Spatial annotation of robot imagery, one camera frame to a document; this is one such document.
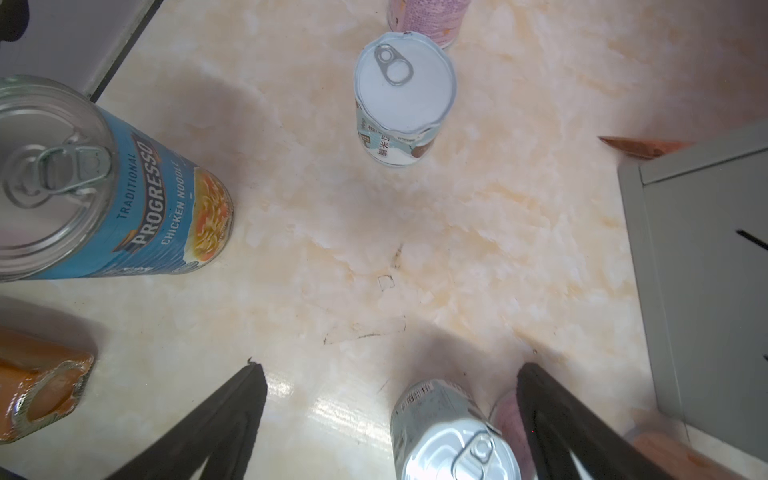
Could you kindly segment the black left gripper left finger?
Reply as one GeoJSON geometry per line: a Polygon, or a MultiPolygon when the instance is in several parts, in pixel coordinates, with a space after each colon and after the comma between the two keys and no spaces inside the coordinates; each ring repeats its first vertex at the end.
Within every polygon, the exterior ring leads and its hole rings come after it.
{"type": "Polygon", "coordinates": [[[242,479],[267,400],[263,367],[253,361],[112,479],[242,479]]]}

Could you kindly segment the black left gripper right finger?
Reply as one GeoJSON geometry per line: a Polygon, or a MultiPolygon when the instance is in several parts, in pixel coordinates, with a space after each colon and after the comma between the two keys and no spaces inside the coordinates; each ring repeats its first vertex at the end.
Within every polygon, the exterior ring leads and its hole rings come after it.
{"type": "Polygon", "coordinates": [[[517,375],[517,403],[540,479],[668,479],[536,363],[517,375]]]}

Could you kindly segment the teal white label can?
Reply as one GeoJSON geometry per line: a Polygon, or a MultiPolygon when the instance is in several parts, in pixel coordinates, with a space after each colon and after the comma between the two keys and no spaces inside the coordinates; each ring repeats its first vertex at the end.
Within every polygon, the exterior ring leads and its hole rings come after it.
{"type": "Polygon", "coordinates": [[[389,32],[367,45],[354,71],[356,129],[366,152],[390,167],[424,158],[458,91],[447,54],[427,36],[389,32]]]}

